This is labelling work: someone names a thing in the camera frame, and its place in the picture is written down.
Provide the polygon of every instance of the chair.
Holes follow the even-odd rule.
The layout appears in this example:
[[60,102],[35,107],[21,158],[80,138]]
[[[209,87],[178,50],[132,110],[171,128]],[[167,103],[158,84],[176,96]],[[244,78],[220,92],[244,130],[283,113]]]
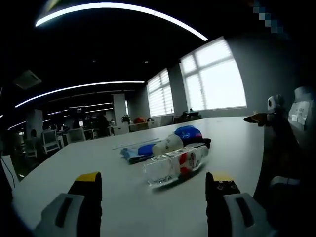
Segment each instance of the chair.
[[148,122],[148,128],[149,128],[149,129],[155,128],[155,127],[158,127],[157,121],[149,121],[149,122]]
[[113,130],[114,130],[114,135],[126,134],[126,133],[129,133],[129,126],[128,125],[116,126],[116,127],[113,127]]
[[85,135],[83,128],[70,129],[67,133],[67,141],[69,143],[84,142]]
[[25,144],[25,156],[26,157],[38,157],[38,152],[35,148],[35,144],[33,142],[33,140],[25,140],[24,141]]
[[161,126],[167,126],[173,124],[174,115],[166,115],[161,117]]
[[49,130],[42,132],[42,140],[45,153],[47,154],[50,151],[60,149],[59,143],[56,136],[56,130]]

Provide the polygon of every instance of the white table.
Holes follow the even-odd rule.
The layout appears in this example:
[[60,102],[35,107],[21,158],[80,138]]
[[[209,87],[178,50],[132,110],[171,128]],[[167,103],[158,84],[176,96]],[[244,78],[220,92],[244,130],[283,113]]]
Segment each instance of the white table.
[[[264,129],[242,117],[206,118],[73,143],[37,167],[13,190],[13,206],[30,228],[41,211],[60,193],[67,193],[77,176],[102,173],[101,236],[207,236],[205,174],[225,171],[241,192],[254,194],[262,163]],[[212,139],[207,166],[176,187],[153,192],[142,174],[142,163],[128,165],[120,158],[122,145],[163,139],[177,127],[192,124]]]

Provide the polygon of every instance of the dark ceiling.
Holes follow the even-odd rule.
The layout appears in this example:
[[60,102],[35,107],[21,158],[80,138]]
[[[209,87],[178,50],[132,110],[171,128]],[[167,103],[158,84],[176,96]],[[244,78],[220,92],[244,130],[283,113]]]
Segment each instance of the dark ceiling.
[[[51,111],[80,101],[58,98],[109,90],[137,90],[144,85],[102,85],[85,87],[42,97],[17,109],[16,104],[33,96],[63,87],[118,80],[147,81],[163,68],[205,42],[166,20],[142,12],[123,9],[91,9],[57,17],[35,28],[46,1],[7,2],[15,9],[12,21],[3,21],[4,67],[0,98],[2,124],[13,123],[10,114],[30,108]],[[50,11],[83,3],[86,0],[61,0]],[[253,14],[250,0],[190,2],[170,0],[111,1],[147,7],[170,15],[193,27],[209,40],[265,29]],[[12,80],[30,69],[42,83],[22,90]],[[104,103],[105,97],[89,95],[87,104]]]

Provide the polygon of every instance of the window blind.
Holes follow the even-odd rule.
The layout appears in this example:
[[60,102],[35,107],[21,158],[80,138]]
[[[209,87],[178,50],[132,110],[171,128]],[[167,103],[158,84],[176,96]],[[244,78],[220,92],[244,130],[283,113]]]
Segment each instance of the window blind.
[[173,101],[167,69],[148,81],[147,93],[151,117],[173,113]]
[[223,38],[181,59],[189,108],[193,110],[246,107],[241,76]]

